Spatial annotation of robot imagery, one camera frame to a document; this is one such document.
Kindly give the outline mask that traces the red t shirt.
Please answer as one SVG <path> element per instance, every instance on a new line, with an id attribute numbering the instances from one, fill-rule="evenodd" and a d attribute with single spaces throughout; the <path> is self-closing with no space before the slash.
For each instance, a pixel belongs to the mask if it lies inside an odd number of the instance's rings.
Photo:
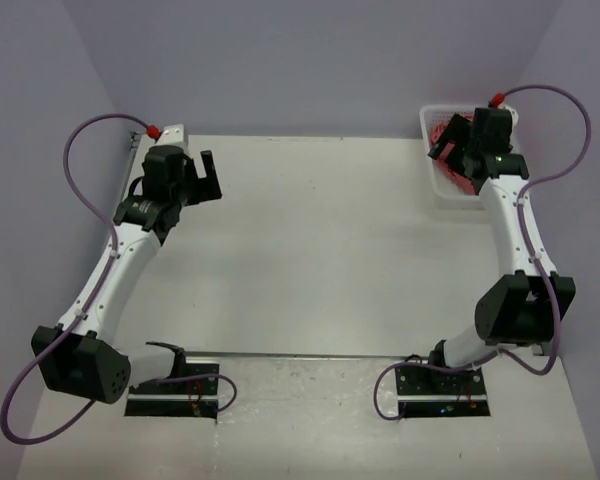
<path id="1" fill-rule="evenodd" d="M 447 127 L 448 123 L 449 123 L 448 120 L 440 121 L 440 122 L 437 122 L 430 129 L 429 140 L 430 140 L 431 145 L 434 145 L 435 143 L 438 142 L 438 140 L 440 139 L 440 136 L 442 135 L 443 131 Z M 447 165 L 447 162 L 446 162 L 447 157 L 449 156 L 449 154 L 451 153 L 453 148 L 454 148 L 454 143 L 449 142 L 445 146 L 445 149 L 442 151 L 441 155 L 435 160 L 435 165 L 444 174 L 444 176 L 449 181 L 451 181 L 463 194 L 475 196 L 476 195 L 475 189 L 474 189 L 473 185 L 471 184 L 471 182 L 467 178 L 464 178 L 461 175 L 454 172 L 453 170 L 451 170 L 449 168 L 449 166 Z"/>

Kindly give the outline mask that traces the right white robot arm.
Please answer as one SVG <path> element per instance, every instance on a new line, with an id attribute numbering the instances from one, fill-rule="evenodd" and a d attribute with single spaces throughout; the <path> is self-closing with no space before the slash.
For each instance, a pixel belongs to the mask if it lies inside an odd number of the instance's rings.
<path id="1" fill-rule="evenodd" d="M 449 111 L 429 131 L 429 158 L 469 182 L 486 211 L 499 266 L 498 279 L 477 301 L 472 325 L 441 341 L 438 361 L 426 368 L 428 385 L 439 393 L 461 382 L 461 368 L 515 347 L 555 347 L 575 297 L 574 280 L 559 274 L 541 239 L 529 170 L 512 145 L 513 128 L 511 111 L 478 107 Z"/>

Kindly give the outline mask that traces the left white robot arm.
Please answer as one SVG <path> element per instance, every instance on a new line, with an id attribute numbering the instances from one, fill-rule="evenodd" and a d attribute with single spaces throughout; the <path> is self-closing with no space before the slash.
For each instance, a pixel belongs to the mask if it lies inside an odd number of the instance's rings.
<path id="1" fill-rule="evenodd" d="M 212 152 L 203 150 L 200 157 L 202 174 L 184 147 L 155 145 L 147 151 L 142 175 L 131 181 L 116 209 L 116 236 L 74 306 L 54 327 L 38 327 L 33 334 L 31 346 L 48 389 L 113 404 L 127 388 L 145 382 L 167 393 L 186 385 L 182 348 L 148 341 L 120 350 L 113 342 L 139 278 L 182 210 L 222 196 Z"/>

